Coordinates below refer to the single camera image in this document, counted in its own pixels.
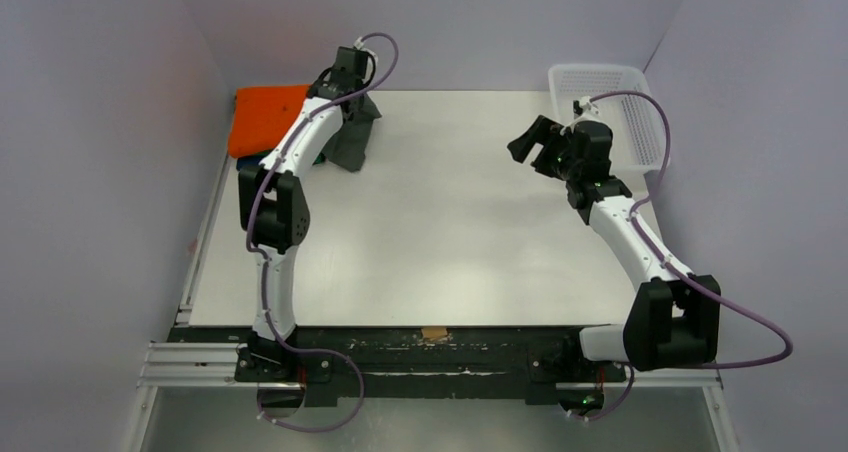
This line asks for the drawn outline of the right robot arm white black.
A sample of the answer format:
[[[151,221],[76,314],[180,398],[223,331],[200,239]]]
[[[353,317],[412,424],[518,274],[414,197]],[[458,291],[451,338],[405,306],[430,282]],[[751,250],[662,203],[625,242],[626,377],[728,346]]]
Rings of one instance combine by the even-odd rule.
[[[626,320],[581,329],[579,341],[561,353],[563,369],[584,379],[601,362],[639,371],[707,364],[717,355],[720,287],[710,275],[694,275],[641,224],[632,192],[611,172],[612,145],[612,130],[598,120],[565,126],[543,115],[507,145],[514,161],[564,182],[569,205],[604,240],[634,287]]]

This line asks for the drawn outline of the dark grey t-shirt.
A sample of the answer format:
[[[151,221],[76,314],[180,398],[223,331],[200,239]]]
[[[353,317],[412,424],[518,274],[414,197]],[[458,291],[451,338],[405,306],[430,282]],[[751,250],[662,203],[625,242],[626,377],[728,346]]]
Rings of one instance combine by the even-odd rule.
[[[327,141],[321,154],[326,161],[348,172],[358,172],[366,160],[373,124],[382,114],[367,94],[344,104],[342,111],[342,126]]]

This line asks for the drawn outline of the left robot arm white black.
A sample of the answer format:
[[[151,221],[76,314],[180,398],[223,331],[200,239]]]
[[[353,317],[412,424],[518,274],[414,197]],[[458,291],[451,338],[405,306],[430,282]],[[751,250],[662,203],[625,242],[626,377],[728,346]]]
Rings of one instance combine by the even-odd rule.
[[[334,64],[307,89],[284,138],[238,173],[241,226],[258,269],[257,313],[247,349],[275,381],[289,379],[298,367],[296,351],[280,342],[296,327],[294,261],[310,227],[301,176],[317,159],[348,172],[362,169],[373,123],[381,116],[367,95],[376,64],[361,45],[339,48]]]

